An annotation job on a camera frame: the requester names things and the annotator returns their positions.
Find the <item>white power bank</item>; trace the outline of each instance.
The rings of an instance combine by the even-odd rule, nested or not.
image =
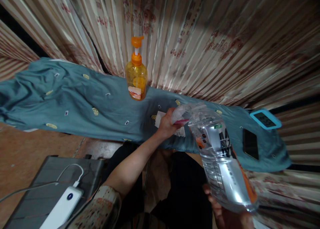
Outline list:
[[[65,223],[76,205],[78,204],[83,191],[75,187],[68,187],[54,206],[47,219],[40,229],[57,229]]]

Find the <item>soap dispenser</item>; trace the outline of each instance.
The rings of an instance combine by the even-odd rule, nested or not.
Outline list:
[[[127,63],[125,69],[129,94],[132,99],[137,101],[142,101],[145,98],[148,80],[148,71],[142,64],[142,57],[139,53],[143,38],[143,36],[131,38],[134,53],[132,53],[131,61]]]

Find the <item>black pants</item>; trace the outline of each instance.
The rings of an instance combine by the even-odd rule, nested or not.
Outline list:
[[[124,143],[112,156],[105,173],[104,182],[116,166],[129,156],[138,145]],[[169,228],[212,228],[212,208],[202,185],[207,182],[203,168],[184,152],[172,154],[173,168],[170,173],[171,189],[168,197],[160,201],[151,214]],[[136,214],[144,211],[142,174],[122,202],[116,228]]]

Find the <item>person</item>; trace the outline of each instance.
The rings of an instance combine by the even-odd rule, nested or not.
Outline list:
[[[152,212],[144,213],[142,170],[157,147],[182,125],[172,125],[170,108],[157,132],[141,146],[125,142],[110,159],[103,184],[64,228],[254,228],[250,214],[222,208],[210,195],[204,169],[184,152],[175,152],[171,189]]]

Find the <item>human hand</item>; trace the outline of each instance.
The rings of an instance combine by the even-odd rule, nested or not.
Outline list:
[[[208,196],[208,200],[212,205],[213,214],[218,229],[254,229],[252,215],[249,212],[241,212],[240,214],[231,212],[223,208],[211,195],[208,184],[203,185],[203,191]]]
[[[182,127],[182,124],[172,124],[171,123],[171,115],[175,108],[169,108],[164,117],[161,118],[159,128],[156,134],[161,137],[163,140],[171,137],[176,130]]]

